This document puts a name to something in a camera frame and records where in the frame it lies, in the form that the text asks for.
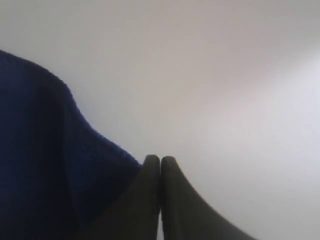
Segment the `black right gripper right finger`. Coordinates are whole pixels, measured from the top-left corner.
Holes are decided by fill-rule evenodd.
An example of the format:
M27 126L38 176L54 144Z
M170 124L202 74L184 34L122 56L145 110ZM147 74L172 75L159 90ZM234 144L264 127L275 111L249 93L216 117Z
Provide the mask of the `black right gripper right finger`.
M192 187L176 159L161 160L161 219L165 240L252 240Z

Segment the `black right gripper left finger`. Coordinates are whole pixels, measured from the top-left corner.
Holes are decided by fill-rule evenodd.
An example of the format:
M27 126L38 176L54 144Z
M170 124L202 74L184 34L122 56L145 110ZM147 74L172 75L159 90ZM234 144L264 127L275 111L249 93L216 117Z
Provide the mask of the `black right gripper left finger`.
M82 232L83 240L155 240L160 213L160 159L146 156L129 189Z

